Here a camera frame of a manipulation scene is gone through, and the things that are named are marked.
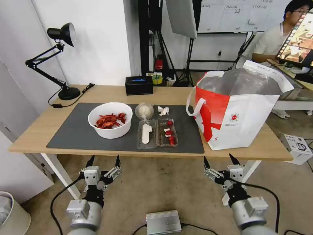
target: concrete floor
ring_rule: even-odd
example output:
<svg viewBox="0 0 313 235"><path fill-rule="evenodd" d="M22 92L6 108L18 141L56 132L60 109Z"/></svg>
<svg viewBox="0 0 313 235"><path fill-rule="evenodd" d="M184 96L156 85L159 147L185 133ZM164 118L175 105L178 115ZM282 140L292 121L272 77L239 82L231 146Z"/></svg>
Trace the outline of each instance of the concrete floor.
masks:
<svg viewBox="0 0 313 235"><path fill-rule="evenodd" d="M282 120L271 114L267 123L279 132L313 138L313 117L301 111L290 111L291 118ZM89 156L59 155L59 160L72 179L75 179ZM94 165L102 170L113 167L115 157L98 156ZM145 214L177 209L181 222L215 230L219 235L239 234L232 210L221 203L223 191L203 174L203 161L199 159L121 158L123 173L105 193L102 223L98 234L132 234L145 223ZM212 161L212 167L225 169L227 162ZM293 229L305 234L313 233L312 188L313 173L307 164L296 166L284 162L262 162L249 179L249 183L273 190L281 203L280 234ZM50 216L50 202L63 188L55 185L23 203L31 214L32 222L27 235L56 235L57 226ZM83 182L78 184L83 190ZM276 203L271 194L248 188L251 196L263 196L270 205L267 226L274 229ZM70 231L70 218L66 208L71 200L64 192L55 202L54 211L64 234ZM138 233L146 234L146 228ZM197 228L184 228L181 234L211 234Z"/></svg>

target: man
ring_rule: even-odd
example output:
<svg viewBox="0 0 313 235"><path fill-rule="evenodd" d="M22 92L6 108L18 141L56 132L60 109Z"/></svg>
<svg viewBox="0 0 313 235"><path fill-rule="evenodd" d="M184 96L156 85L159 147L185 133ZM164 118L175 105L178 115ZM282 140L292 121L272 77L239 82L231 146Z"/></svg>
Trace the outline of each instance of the man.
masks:
<svg viewBox="0 0 313 235"><path fill-rule="evenodd" d="M268 59L275 59L286 37L296 25L301 14L313 8L312 0L292 0L285 9L284 21L264 32L255 46L252 60L270 66ZM273 110L280 118L290 117L284 110Z"/></svg>

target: red and white bag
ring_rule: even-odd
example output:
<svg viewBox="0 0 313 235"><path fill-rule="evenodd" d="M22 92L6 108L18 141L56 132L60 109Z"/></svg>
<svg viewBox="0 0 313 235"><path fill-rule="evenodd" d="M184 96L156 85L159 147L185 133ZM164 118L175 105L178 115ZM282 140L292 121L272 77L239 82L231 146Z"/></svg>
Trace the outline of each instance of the red and white bag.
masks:
<svg viewBox="0 0 313 235"><path fill-rule="evenodd" d="M206 72L190 92L186 112L212 150L248 147L279 96L293 89L278 71L246 61L242 69ZM194 91L196 107L190 113Z"/></svg>

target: bag handle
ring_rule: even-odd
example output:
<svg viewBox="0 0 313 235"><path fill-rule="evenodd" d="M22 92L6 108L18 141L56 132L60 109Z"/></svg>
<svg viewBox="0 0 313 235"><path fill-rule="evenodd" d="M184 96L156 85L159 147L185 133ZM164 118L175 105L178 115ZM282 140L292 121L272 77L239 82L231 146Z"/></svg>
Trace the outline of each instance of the bag handle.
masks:
<svg viewBox="0 0 313 235"><path fill-rule="evenodd" d="M193 89L190 91L190 94L189 94L189 96L188 96L188 98L187 98L187 102L186 102L186 112L187 112L187 114L188 114L189 116L191 116L191 117L198 115L198 113L200 112L200 109L202 108L202 105L203 105L204 103L206 103L206 100L205 100L205 99L200 98L199 101L198 101L198 103L197 103L197 105L196 105L196 107L195 107L195 110L193 111L193 113L190 113L190 112L189 112L188 107L189 107L189 105L190 105L191 95L192 95L192 93L193 93L193 91L194 91L195 89L196 89L196 87L194 86Z"/></svg>

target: lamp shade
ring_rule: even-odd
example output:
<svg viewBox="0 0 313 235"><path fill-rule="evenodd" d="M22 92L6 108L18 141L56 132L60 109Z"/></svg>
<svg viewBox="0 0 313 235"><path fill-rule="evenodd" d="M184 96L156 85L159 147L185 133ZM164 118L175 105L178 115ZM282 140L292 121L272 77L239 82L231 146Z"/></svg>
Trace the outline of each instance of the lamp shade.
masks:
<svg viewBox="0 0 313 235"><path fill-rule="evenodd" d="M61 29L48 28L47 33L50 38L54 40L63 40L68 45L74 47L74 44L76 42L76 33L74 25L72 23L67 23L63 25Z"/></svg>

